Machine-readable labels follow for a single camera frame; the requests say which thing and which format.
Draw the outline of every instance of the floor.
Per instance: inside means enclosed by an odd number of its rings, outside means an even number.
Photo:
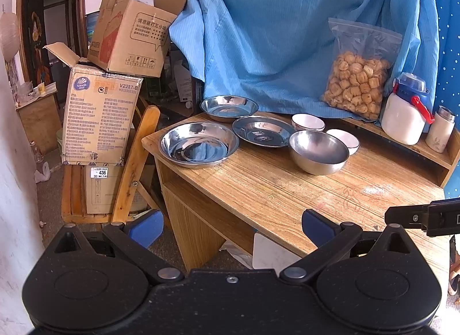
[[[61,219],[61,188],[63,170],[60,163],[59,151],[49,153],[45,160],[51,168],[51,178],[47,182],[37,184],[38,208],[40,220],[45,222],[42,228],[45,247],[64,224]],[[93,225],[82,225],[83,231],[94,230]],[[179,248],[170,230],[165,228],[163,234],[150,246],[149,250],[166,260],[168,263],[185,271]],[[223,270],[241,270],[245,267],[236,261],[228,252],[220,251],[205,268]],[[432,328],[440,335],[457,335],[460,329],[460,305],[455,305],[457,296],[449,296],[447,308],[441,317],[433,320]]]

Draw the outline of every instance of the barcode sticker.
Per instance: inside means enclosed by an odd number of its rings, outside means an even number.
[[[107,167],[91,167],[91,178],[100,179],[107,178]]]

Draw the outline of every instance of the blue sheet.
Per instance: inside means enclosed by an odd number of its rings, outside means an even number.
[[[439,71],[434,110],[439,105],[455,114],[460,129],[460,0],[436,0],[439,12]],[[460,166],[444,187],[446,199],[460,196]]]
[[[432,108],[439,53],[435,0],[188,0],[169,31],[192,75],[205,82],[204,97],[235,94],[263,111],[346,117],[319,101],[333,60],[329,17],[403,34],[393,76],[409,71],[425,79]]]

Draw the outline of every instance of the door frame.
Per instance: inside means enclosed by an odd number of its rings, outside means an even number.
[[[80,53],[82,53],[82,57],[86,57],[88,53],[88,37],[87,37],[87,28],[86,28],[86,9],[85,9],[85,0],[77,0],[80,9],[77,9],[78,15],[78,38],[79,38],[79,46],[80,46]],[[19,39],[20,39],[20,46],[19,46],[19,58],[21,60],[21,68],[22,74],[24,76],[24,81],[30,81],[26,57],[25,57],[25,48],[24,48],[24,38],[22,35],[22,2],[23,0],[16,0],[16,15],[18,16],[18,21],[20,25],[19,30]]]

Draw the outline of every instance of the stainless steel bowl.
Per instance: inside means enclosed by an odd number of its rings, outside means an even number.
[[[179,166],[198,169],[215,166],[231,156],[239,145],[228,127],[194,122],[169,130],[160,140],[160,152]]]
[[[252,144],[281,148],[288,145],[289,137],[296,129],[276,118],[250,116],[233,122],[233,131],[238,137]]]
[[[202,102],[202,109],[217,122],[233,123],[236,119],[251,116],[258,110],[258,105],[240,96],[213,96]]]
[[[329,175],[344,167],[350,156],[346,145],[320,131],[304,130],[289,138],[291,157],[302,170],[313,175]]]

